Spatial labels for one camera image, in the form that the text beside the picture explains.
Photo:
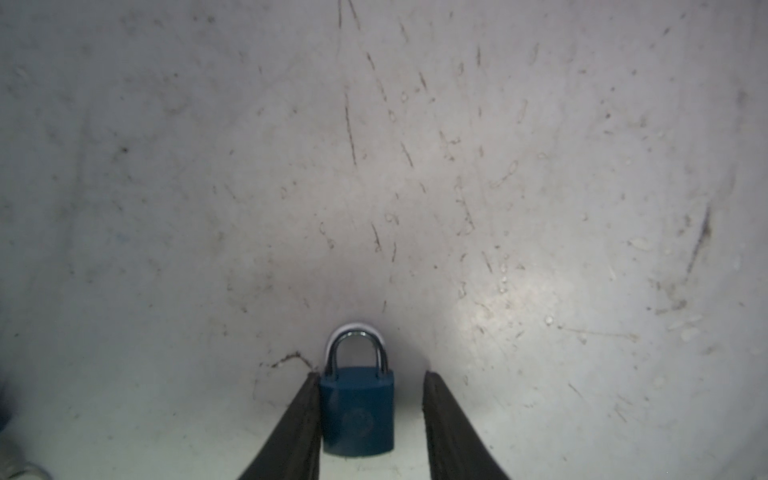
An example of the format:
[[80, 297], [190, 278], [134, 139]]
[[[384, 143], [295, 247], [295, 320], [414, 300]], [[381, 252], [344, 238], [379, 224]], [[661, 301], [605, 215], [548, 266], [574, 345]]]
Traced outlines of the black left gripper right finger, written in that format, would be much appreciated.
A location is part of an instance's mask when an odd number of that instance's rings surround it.
[[424, 376], [422, 410], [432, 480], [509, 479], [443, 378], [433, 371]]

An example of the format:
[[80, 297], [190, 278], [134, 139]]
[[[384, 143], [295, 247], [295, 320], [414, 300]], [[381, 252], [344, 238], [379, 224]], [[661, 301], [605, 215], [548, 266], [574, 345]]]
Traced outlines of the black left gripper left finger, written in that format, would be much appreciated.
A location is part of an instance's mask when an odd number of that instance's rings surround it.
[[280, 421], [240, 480], [318, 480], [320, 474], [320, 375], [309, 373]]

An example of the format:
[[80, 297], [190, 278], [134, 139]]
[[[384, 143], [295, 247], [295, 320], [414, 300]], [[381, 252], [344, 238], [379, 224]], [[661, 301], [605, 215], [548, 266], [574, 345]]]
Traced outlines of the small blue padlock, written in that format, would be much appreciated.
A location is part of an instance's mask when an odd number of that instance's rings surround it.
[[[338, 364], [338, 350], [348, 339], [368, 340], [375, 352], [369, 366]], [[323, 449], [344, 458], [372, 457], [394, 449], [395, 377], [385, 343], [363, 324], [348, 324], [331, 337], [319, 380]]]

